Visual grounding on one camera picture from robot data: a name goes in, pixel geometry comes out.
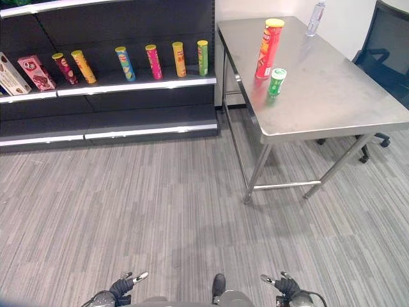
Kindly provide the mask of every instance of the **can lid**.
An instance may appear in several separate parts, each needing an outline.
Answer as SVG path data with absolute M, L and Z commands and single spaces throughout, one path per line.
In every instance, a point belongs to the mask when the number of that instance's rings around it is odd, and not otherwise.
M 183 47 L 183 43 L 182 42 L 173 42 L 172 47 Z
M 149 50 L 155 50 L 156 49 L 156 45 L 153 45 L 153 44 L 151 44 L 151 45 L 146 45 L 145 46 L 145 50 L 147 50 L 147 51 L 149 51 Z
M 52 59 L 61 59 L 62 57 L 64 56 L 64 54 L 62 54 L 62 53 L 54 53 L 52 56 L 51 56 L 51 58 Z
M 127 48 L 125 48 L 124 46 L 115 48 L 115 52 L 125 52 L 126 50 Z
M 203 46 L 207 46 L 208 45 L 208 41 L 207 40 L 200 40 L 197 42 L 197 45 L 199 47 L 203 47 Z
M 287 76 L 287 70 L 283 68 L 275 68 L 273 69 L 273 72 L 271 73 L 271 78 L 274 78 L 276 80 L 284 80 Z
M 81 50 L 74 50 L 73 52 L 71 52 L 72 56 L 80 56 L 82 54 Z
M 266 26 L 272 28 L 282 28 L 284 26 L 284 21 L 282 19 L 270 18 L 266 20 Z

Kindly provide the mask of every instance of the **white wall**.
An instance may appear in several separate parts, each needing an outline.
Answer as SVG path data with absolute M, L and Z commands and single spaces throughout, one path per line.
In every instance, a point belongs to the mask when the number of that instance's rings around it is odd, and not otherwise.
M 276 17 L 294 15 L 307 24 L 318 0 L 216 0 L 216 22 L 230 19 Z M 409 12 L 409 0 L 384 0 Z M 318 34 L 348 59 L 353 59 L 362 47 L 375 7 L 376 0 L 327 0 L 327 7 Z M 223 51 L 216 35 L 216 75 L 222 82 Z M 228 79 L 228 90 L 237 90 L 234 79 Z M 215 104 L 221 103 L 221 89 L 217 86 Z M 230 104 L 243 103 L 239 95 L 229 97 Z

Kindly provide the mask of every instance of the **pink snack box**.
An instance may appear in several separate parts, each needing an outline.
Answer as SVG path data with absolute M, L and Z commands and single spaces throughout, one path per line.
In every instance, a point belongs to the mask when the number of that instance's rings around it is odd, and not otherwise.
M 53 90 L 56 83 L 46 71 L 37 56 L 26 56 L 17 60 L 40 91 Z

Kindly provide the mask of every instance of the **cardboard box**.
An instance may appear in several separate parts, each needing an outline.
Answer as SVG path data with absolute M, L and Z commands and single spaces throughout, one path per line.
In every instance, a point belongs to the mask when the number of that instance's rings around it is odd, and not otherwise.
M 37 56 L 26 56 L 17 60 L 40 91 L 53 90 L 56 83 L 42 65 Z
M 27 94 L 31 91 L 30 85 L 2 52 L 0 52 L 0 85 L 9 95 Z

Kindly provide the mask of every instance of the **blue snack can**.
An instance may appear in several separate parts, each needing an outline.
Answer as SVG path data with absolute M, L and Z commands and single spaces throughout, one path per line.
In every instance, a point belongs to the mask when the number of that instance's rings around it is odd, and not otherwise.
M 135 81 L 136 76 L 134 73 L 134 69 L 132 68 L 132 64 L 130 63 L 129 56 L 127 53 L 127 48 L 125 47 L 117 47 L 115 48 L 115 52 L 120 59 L 120 63 L 123 69 L 123 73 L 128 81 Z

